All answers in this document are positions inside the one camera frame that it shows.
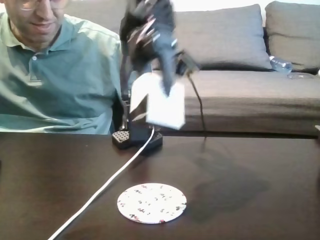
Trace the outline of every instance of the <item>man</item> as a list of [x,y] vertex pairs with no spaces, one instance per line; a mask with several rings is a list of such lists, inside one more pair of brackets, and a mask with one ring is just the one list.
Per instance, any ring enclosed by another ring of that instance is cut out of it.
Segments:
[[110,134],[119,36],[70,0],[0,0],[0,132]]

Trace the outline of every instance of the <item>plastic bottle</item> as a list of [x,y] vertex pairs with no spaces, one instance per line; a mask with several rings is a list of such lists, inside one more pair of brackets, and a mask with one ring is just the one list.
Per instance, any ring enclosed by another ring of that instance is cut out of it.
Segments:
[[283,59],[275,56],[270,56],[269,59],[273,70],[286,74],[292,72],[293,66],[291,62],[284,61]]

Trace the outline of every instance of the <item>eyeglasses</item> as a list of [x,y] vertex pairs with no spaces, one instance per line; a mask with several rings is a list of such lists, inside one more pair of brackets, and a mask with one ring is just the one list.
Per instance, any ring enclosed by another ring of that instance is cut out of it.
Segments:
[[[40,1],[43,0],[18,0],[18,5],[21,10],[32,11],[35,10]],[[52,9],[64,9],[69,4],[70,0],[49,0]]]

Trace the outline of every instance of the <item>black cable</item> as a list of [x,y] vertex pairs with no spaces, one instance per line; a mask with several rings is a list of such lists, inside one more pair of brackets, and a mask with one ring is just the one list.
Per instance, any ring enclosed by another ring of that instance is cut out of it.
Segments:
[[197,96],[197,98],[198,98],[198,100],[199,100],[203,134],[204,134],[204,137],[207,138],[207,128],[206,128],[206,123],[205,123],[205,118],[204,118],[204,110],[203,110],[202,100],[201,100],[201,98],[200,98],[200,96],[199,96],[199,93],[198,93],[198,90],[197,90],[197,88],[196,88],[196,86],[195,86],[195,83],[194,83],[194,81],[193,81],[192,78],[191,78],[191,74],[188,73],[186,76],[188,77],[188,79],[189,79],[189,81],[190,81],[190,83],[191,83],[191,85],[192,85],[192,87],[193,87],[193,89],[194,89],[194,92],[195,92],[195,94],[196,94],[196,96]]

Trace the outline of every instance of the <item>shirt collar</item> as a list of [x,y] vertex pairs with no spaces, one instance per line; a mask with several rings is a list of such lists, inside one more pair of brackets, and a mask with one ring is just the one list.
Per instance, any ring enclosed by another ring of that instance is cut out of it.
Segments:
[[[74,26],[65,17],[62,21],[60,34],[54,44],[47,50],[48,51],[62,51],[70,48],[71,39],[74,34]],[[5,12],[2,17],[0,16],[0,41],[7,47],[21,46],[23,49],[28,49],[24,44],[18,41],[11,31],[9,24],[8,14]]]

